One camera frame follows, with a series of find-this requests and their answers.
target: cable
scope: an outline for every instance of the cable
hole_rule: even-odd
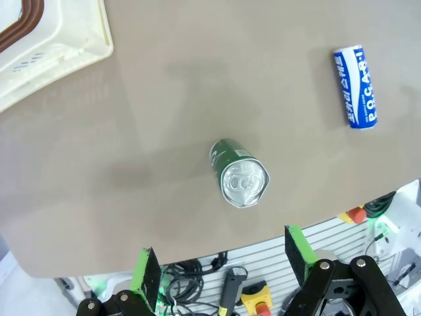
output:
[[[378,240],[382,239],[384,237],[384,234],[381,233],[379,235],[377,235],[367,246],[366,251],[364,252],[365,255],[367,255],[368,249],[371,247],[372,244],[374,244],[374,242],[377,242]]]
[[[403,286],[402,284],[398,283],[396,284],[396,281],[392,281],[392,280],[387,280],[388,283],[392,283],[393,286],[402,286],[405,290],[408,290],[408,288],[406,286]]]
[[[367,217],[369,219],[375,219],[380,215],[383,215],[392,203],[393,196],[395,196],[395,194],[396,191],[392,191],[385,196],[381,196],[378,199],[373,199],[372,201],[365,203],[363,208],[366,210]]]
[[[395,257],[395,255],[391,255],[390,257],[387,257],[386,259],[382,259],[382,260],[379,260],[380,258],[378,258],[377,263],[380,263],[380,262],[383,262],[383,261],[387,261],[387,260],[389,260],[389,259],[391,259],[393,257]]]
[[[218,257],[214,258],[211,262],[212,267],[206,271],[203,270],[202,264],[197,259],[171,263],[168,265],[162,272],[162,279],[164,279],[165,275],[170,276],[172,279],[165,288],[164,293],[159,294],[159,299],[166,305],[164,316],[167,315],[168,308],[170,308],[171,313],[175,315],[174,308],[179,311],[179,307],[187,311],[187,313],[181,313],[183,316],[211,316],[205,313],[194,313],[186,305],[202,304],[217,309],[219,308],[213,304],[198,302],[197,299],[200,298],[203,291],[203,276],[221,269],[226,264],[227,260],[228,252],[224,251],[218,253]]]

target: table surface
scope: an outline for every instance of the table surface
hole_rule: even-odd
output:
[[[421,3],[107,1],[115,50],[0,115],[0,231],[35,277],[134,268],[267,240],[421,175]],[[379,122],[351,130],[332,50],[362,44]],[[210,146],[267,167],[224,201]]]

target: red button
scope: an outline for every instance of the red button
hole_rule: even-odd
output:
[[[367,213],[365,209],[361,209],[360,207],[356,207],[347,212],[348,216],[352,218],[355,224],[361,224],[367,217]]]
[[[262,316],[270,316],[271,315],[269,307],[265,303],[259,303],[259,304],[256,305],[256,313],[257,313],[257,315],[262,315]]]

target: can lid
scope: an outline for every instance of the can lid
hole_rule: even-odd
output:
[[[348,51],[348,50],[353,51],[355,49],[360,49],[360,48],[362,48],[361,45],[354,45],[354,46],[349,46],[349,47],[342,47],[342,48],[335,49],[334,50],[334,53],[340,53],[342,51]]]
[[[237,207],[256,204],[268,182],[264,168],[253,160],[232,163],[222,176],[222,191]]]

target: pocari sweat can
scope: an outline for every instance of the pocari sweat can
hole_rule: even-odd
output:
[[[374,127],[377,123],[376,100],[362,46],[337,49],[334,58],[349,126],[358,129]]]

